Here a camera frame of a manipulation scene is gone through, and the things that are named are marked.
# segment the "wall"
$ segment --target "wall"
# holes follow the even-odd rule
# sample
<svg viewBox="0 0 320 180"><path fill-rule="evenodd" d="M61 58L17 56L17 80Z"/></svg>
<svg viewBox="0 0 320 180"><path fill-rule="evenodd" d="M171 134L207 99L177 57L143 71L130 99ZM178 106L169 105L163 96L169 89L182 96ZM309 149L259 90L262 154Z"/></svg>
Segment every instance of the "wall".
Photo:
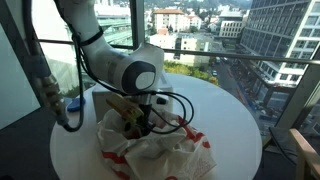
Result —
<svg viewBox="0 0 320 180"><path fill-rule="evenodd" d="M23 69L0 26L0 129L40 107Z"/></svg>

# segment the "red pattern on bag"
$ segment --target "red pattern on bag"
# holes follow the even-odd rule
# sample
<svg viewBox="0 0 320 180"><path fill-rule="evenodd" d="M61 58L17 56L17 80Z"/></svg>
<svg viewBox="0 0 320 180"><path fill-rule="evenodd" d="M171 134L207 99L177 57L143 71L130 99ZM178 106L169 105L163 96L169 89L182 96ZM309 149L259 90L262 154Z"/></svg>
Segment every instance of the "red pattern on bag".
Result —
<svg viewBox="0 0 320 180"><path fill-rule="evenodd" d="M178 178L175 176L169 176L165 180L178 180Z"/></svg>
<svg viewBox="0 0 320 180"><path fill-rule="evenodd" d="M106 159L111 159L116 164L128 164L124 156L118 156L116 153L113 153L113 152L102 151L102 156Z"/></svg>
<svg viewBox="0 0 320 180"><path fill-rule="evenodd" d="M187 122L186 120L182 119L180 116L178 116L178 121L179 121L179 124ZM194 135L187 126L184 126L183 129L187 132L187 138L191 139L194 143L200 141L200 139L204 136L202 132L198 132L196 133L196 135ZM205 148L210 148L210 143L208 141L203 142L202 146Z"/></svg>

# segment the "plastic bag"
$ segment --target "plastic bag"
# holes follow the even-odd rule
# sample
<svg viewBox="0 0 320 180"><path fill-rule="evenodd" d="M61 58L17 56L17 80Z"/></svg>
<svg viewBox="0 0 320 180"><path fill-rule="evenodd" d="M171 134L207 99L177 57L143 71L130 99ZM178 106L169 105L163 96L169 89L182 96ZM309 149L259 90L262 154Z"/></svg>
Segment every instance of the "plastic bag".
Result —
<svg viewBox="0 0 320 180"><path fill-rule="evenodd" d="M169 116L176 118L171 124L184 121L177 115ZM121 128L119 114L111 110L97 131L104 162L120 179L198 179L216 165L206 136L191 126L165 135L151 132L139 139L125 138ZM155 130L170 128L165 125Z"/></svg>

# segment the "building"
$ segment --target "building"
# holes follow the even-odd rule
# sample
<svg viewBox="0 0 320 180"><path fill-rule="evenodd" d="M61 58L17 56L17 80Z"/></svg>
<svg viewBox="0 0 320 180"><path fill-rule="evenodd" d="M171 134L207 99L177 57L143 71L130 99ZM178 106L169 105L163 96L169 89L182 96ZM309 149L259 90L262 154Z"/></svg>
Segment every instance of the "building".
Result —
<svg viewBox="0 0 320 180"><path fill-rule="evenodd" d="M105 6L113 6L113 0L96 0L95 4L101 4Z"/></svg>
<svg viewBox="0 0 320 180"><path fill-rule="evenodd" d="M171 35L155 34L150 36L150 43L164 49L210 52L212 50L213 40L200 34L175 33ZM195 67L207 65L209 59L210 57L208 56L165 53L165 60Z"/></svg>
<svg viewBox="0 0 320 180"><path fill-rule="evenodd" d="M219 37L221 38L239 38L242 29L247 22L249 11L226 10L219 16L218 26L220 27Z"/></svg>
<svg viewBox="0 0 320 180"><path fill-rule="evenodd" d="M241 45L254 55L307 61L319 46L319 16L319 0L254 0ZM252 90L257 98L269 108L282 110L306 65L256 61L246 63L245 68L255 75Z"/></svg>
<svg viewBox="0 0 320 180"><path fill-rule="evenodd" d="M187 16L187 18L190 20L190 26L194 26L196 27L198 30L201 28L201 24L202 24L202 19L195 15L194 13L191 13L189 16Z"/></svg>
<svg viewBox="0 0 320 180"><path fill-rule="evenodd" d="M178 9L157 9L154 11L156 30L163 27L172 27L173 32L180 32L189 29L185 14Z"/></svg>

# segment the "table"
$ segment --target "table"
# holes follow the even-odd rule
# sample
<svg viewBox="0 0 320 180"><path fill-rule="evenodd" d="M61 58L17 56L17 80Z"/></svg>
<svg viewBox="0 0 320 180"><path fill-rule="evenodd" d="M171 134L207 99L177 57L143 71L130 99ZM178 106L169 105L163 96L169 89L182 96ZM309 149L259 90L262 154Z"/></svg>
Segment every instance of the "table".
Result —
<svg viewBox="0 0 320 180"><path fill-rule="evenodd" d="M167 76L174 91L193 103L192 126L205 133L211 144L217 166L202 179L253 179L261 160L262 142L250 112L235 97L215 85L184 75ZM87 100L84 123L78 132L68 133L57 124L53 128L50 153L61 179L117 179L104 166L100 154L91 92L89 89L84 94ZM179 112L179 107L174 105L173 112ZM70 114L69 118L70 124L75 125L78 114Z"/></svg>

